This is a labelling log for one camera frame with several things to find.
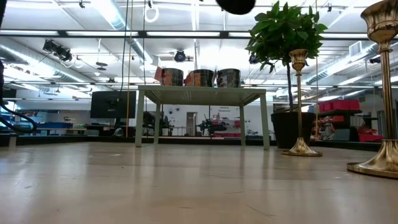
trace brass base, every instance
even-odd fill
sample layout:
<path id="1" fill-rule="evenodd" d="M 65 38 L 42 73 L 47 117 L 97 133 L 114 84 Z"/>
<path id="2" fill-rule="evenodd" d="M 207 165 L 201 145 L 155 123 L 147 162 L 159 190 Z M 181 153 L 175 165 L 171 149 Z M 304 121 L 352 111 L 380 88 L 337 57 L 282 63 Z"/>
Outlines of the brass base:
<path id="1" fill-rule="evenodd" d="M 297 138 L 296 144 L 291 150 L 283 151 L 282 155 L 286 156 L 322 156 L 321 152 L 315 152 L 311 150 L 304 141 L 304 138 Z"/>
<path id="2" fill-rule="evenodd" d="M 347 169 L 360 174 L 398 179 L 398 140 L 383 140 L 377 155 L 362 163 L 349 163 Z"/>

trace potted plant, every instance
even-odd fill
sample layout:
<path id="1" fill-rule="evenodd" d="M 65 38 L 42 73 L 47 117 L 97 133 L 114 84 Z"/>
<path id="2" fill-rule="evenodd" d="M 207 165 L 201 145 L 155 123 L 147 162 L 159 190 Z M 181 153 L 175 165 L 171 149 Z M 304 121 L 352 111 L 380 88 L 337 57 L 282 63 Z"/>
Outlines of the potted plant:
<path id="1" fill-rule="evenodd" d="M 246 50 L 253 55 L 255 61 L 261 63 L 260 70 L 268 65 L 269 72 L 272 73 L 278 61 L 287 67 L 290 112 L 274 113 L 271 115 L 271 120 L 278 147 L 288 149 L 295 144 L 298 136 L 297 112 L 293 112 L 289 52 L 306 49 L 308 50 L 307 58 L 317 57 L 323 39 L 320 34 L 327 27 L 318 24 L 319 13 L 313 13 L 311 7 L 308 14 L 302 14 L 300 7 L 289 7 L 287 3 L 283 6 L 283 10 L 280 10 L 279 1 L 273 5 L 271 11 L 258 14 L 255 20 L 257 24 L 249 30 L 251 40 Z M 302 114 L 303 136 L 307 143 L 309 143 L 314 119 L 313 113 Z"/>

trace gold stand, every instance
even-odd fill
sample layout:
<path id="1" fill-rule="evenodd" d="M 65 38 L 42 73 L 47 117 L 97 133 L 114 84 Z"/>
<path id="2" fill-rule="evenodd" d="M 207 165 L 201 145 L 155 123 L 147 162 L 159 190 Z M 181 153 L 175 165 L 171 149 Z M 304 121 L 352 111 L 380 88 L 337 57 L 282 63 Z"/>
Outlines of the gold stand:
<path id="1" fill-rule="evenodd" d="M 398 34 L 398 0 L 385 0 L 369 6 L 361 14 L 368 25 L 368 37 L 379 44 L 383 82 L 384 112 L 387 139 L 372 159 L 362 163 L 349 163 L 347 169 L 361 174 L 398 179 L 398 140 L 395 140 L 392 109 L 390 41 Z"/>
<path id="2" fill-rule="evenodd" d="M 296 70 L 297 76 L 297 101 L 298 101 L 298 138 L 296 144 L 289 151 L 283 151 L 282 155 L 286 156 L 322 156 L 322 153 L 311 150 L 304 141 L 302 131 L 302 117 L 301 117 L 301 70 L 305 66 L 305 58 L 308 51 L 305 49 L 293 50 L 289 53 L 292 58 L 292 67 Z"/>

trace monitor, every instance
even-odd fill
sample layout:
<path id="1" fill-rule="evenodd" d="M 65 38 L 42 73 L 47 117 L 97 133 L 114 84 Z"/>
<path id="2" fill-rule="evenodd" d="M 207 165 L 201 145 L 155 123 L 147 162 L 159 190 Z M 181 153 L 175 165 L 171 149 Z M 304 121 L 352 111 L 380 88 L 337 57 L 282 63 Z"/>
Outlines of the monitor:
<path id="1" fill-rule="evenodd" d="M 129 91 L 129 118 L 136 117 L 136 91 Z M 91 118 L 127 118 L 127 91 L 96 91 L 91 99 Z"/>

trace wooden floor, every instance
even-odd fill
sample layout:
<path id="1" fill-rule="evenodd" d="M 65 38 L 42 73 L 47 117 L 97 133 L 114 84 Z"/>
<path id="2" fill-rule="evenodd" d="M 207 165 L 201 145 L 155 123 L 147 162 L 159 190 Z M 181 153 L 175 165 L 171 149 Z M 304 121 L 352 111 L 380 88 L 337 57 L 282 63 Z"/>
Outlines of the wooden floor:
<path id="1" fill-rule="evenodd" d="M 398 181 L 346 171 L 374 152 L 84 142 L 0 152 L 0 223 L 398 223 Z"/>

